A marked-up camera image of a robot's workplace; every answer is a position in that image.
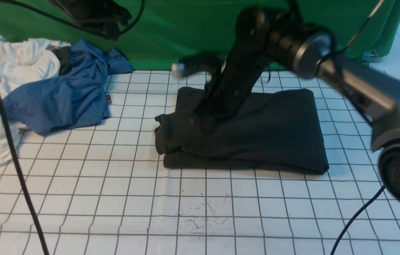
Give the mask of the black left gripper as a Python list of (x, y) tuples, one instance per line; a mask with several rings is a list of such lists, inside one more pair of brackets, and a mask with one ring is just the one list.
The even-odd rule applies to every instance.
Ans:
[(120, 27), (127, 27), (132, 15), (113, 0), (51, 0), (76, 26), (106, 39), (116, 40)]

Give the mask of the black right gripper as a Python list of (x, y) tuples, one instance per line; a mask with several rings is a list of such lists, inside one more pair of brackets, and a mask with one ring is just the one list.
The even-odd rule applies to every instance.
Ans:
[(225, 121), (235, 116), (255, 82), (277, 57), (277, 28), (292, 21), (292, 12), (263, 7), (244, 8), (235, 23), (235, 42), (224, 69), (213, 75), (195, 108), (201, 120)]

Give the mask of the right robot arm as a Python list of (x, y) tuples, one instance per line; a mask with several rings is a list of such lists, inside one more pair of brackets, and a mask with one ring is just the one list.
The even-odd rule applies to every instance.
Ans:
[(295, 4), (289, 11), (244, 8), (235, 35), (225, 68), (213, 74), (195, 108), (206, 128), (235, 116), (272, 62), (301, 79), (320, 78), (347, 98), (371, 127), (371, 150), (382, 150), (379, 175), (400, 202), (400, 81), (344, 56), (332, 33), (303, 21)]

